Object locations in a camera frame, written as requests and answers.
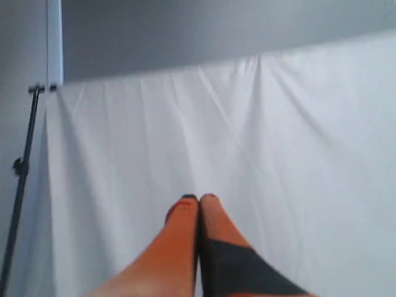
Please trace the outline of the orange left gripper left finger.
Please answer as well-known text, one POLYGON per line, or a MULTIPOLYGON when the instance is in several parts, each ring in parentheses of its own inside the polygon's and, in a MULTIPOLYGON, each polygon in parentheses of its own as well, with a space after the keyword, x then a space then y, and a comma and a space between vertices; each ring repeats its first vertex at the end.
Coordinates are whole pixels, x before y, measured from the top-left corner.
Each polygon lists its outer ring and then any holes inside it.
POLYGON ((199 201, 186 194, 169 209, 145 251, 89 296, 194 296, 198 226, 199 201))

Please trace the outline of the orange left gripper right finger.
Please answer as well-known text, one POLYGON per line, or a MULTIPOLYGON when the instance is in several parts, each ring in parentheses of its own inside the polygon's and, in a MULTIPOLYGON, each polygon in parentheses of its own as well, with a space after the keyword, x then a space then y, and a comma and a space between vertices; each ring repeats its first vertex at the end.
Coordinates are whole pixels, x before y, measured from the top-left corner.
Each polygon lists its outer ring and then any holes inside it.
POLYGON ((312 296, 261 258, 231 221, 219 197, 206 194, 199 206, 204 296, 312 296))

